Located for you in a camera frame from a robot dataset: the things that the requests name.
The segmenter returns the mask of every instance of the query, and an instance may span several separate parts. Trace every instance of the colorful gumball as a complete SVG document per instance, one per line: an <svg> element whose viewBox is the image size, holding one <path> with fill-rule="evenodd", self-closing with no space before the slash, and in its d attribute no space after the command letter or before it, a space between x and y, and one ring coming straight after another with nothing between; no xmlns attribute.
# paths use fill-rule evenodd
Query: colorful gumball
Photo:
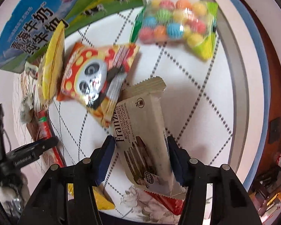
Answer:
<svg viewBox="0 0 281 225"><path fill-rule="evenodd" d="M155 41L166 41L167 40L167 28L163 25L158 25L154 29Z"/></svg>
<svg viewBox="0 0 281 225"><path fill-rule="evenodd" d="M176 2L175 8L176 9L180 9L180 10L184 10L184 9L189 9L190 10L192 8L192 5L189 2L189 0L178 0Z"/></svg>
<svg viewBox="0 0 281 225"><path fill-rule="evenodd" d="M172 12L168 9L159 9L155 15L156 20L162 24L166 24L172 19Z"/></svg>
<svg viewBox="0 0 281 225"><path fill-rule="evenodd" d="M187 44L190 48L193 48L201 44L204 40L204 37L201 34L193 33L187 38Z"/></svg>
<svg viewBox="0 0 281 225"><path fill-rule="evenodd" d="M202 2L196 2L193 4L193 8L192 8L193 12L195 13L195 15L197 15L198 17L202 17L205 16L207 13L207 7L204 3Z"/></svg>
<svg viewBox="0 0 281 225"><path fill-rule="evenodd" d="M187 20L187 13L185 13L184 10L174 10L174 12L173 12L173 20L176 23L183 24Z"/></svg>
<svg viewBox="0 0 281 225"><path fill-rule="evenodd" d="M157 25L157 21L153 16L148 16L143 20L144 27L155 28L156 25Z"/></svg>
<svg viewBox="0 0 281 225"><path fill-rule="evenodd" d="M143 42L143 43L152 43L154 40L154 33L153 29L149 27L143 27L140 29L138 32L138 38Z"/></svg>
<svg viewBox="0 0 281 225"><path fill-rule="evenodd" d="M183 25L178 23L171 23L167 26L167 35L171 39L180 39L183 35Z"/></svg>
<svg viewBox="0 0 281 225"><path fill-rule="evenodd" d="M161 0L159 7L173 10L175 8L175 4L171 0Z"/></svg>
<svg viewBox="0 0 281 225"><path fill-rule="evenodd" d="M194 33L204 34L206 32L206 25L203 21L196 19L189 23Z"/></svg>
<svg viewBox="0 0 281 225"><path fill-rule="evenodd" d="M192 34L191 28L189 25L183 27L183 39L187 39Z"/></svg>
<svg viewBox="0 0 281 225"><path fill-rule="evenodd" d="M160 2L161 0L151 0L150 2L151 8L157 10L159 8Z"/></svg>
<svg viewBox="0 0 281 225"><path fill-rule="evenodd" d="M195 14L191 11L191 10L184 10L184 16L187 19L186 23L190 23L191 21L197 19L197 17L195 16Z"/></svg>

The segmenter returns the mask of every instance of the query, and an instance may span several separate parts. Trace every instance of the round table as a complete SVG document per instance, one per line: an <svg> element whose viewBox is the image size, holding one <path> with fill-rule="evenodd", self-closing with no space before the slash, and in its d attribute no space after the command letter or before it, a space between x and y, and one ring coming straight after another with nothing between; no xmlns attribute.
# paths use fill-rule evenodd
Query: round table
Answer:
<svg viewBox="0 0 281 225"><path fill-rule="evenodd" d="M190 156L207 165L218 167L228 163L243 182L254 160L262 130L262 75L250 34L233 4L230 0L208 1L219 4L212 59L202 62L180 43L140 44L140 52L123 87L149 77L162 77L167 85L161 107L168 135L172 135ZM122 11L78 30L66 38L66 56L77 41L95 47L127 43L140 10ZM28 78L27 84L32 89L35 83ZM20 76L15 75L15 133L18 142L26 144L31 142L31 137L19 123L21 97ZM89 157L106 136L112 134L111 129L101 128L75 101L54 99L49 107L49 118L54 133L61 140L59 149L67 165ZM46 171L41 160L32 167L40 175ZM117 149L101 188L116 206L114 210L103 211L109 215L151 223L169 224L179 220L179 216L169 213L145 192L132 186ZM209 185L206 219L210 217L211 200Z"/></svg>

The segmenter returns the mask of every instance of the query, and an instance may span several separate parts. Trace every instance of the panda snack bag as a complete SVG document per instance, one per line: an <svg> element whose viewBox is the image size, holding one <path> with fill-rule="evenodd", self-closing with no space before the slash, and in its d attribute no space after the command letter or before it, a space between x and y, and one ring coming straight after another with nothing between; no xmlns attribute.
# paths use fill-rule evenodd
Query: panda snack bag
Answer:
<svg viewBox="0 0 281 225"><path fill-rule="evenodd" d="M108 128L120 90L139 50L135 44L94 48L76 43L61 82L61 93L76 99Z"/></svg>

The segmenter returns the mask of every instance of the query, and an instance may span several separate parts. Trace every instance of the chinese characters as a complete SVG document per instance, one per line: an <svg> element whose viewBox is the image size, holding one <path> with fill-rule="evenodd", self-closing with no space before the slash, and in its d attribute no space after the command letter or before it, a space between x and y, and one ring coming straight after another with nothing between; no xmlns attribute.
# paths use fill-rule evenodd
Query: chinese characters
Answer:
<svg viewBox="0 0 281 225"><path fill-rule="evenodd" d="M44 43L49 41L49 35L55 31L61 21L65 28L68 28L69 24L62 18L54 17L54 12L45 5L46 2L43 2L32 14L32 19L23 25L22 30L11 43L11 48L33 55Z"/></svg>

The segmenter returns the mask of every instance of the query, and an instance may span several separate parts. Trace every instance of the white tablecloth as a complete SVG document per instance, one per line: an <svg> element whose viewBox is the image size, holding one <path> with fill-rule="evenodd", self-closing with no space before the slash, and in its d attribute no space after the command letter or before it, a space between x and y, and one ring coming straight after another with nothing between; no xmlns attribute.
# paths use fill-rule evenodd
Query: white tablecloth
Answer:
<svg viewBox="0 0 281 225"><path fill-rule="evenodd" d="M75 42L103 46L127 43L133 22L141 8L106 17L80 29L66 38L68 55ZM161 98L168 135L190 156L207 165L219 167L228 163L234 127L233 87L229 64L219 34L213 58L202 62L182 43L142 45L123 87L129 87L149 77L160 76L167 88ZM19 143L31 142L24 125L19 123L22 97L20 76L15 76L14 119ZM33 89L35 82L30 79ZM58 102L49 108L54 133L62 142L61 154L67 165L89 157L102 145L111 129L101 128L86 109L75 101ZM46 171L41 160L34 163L39 174ZM114 202L116 209L103 211L112 216L138 222L177 223L179 217L169 213L146 193L136 190L127 179L117 149L101 188ZM208 186L205 218L210 216L212 186Z"/></svg>

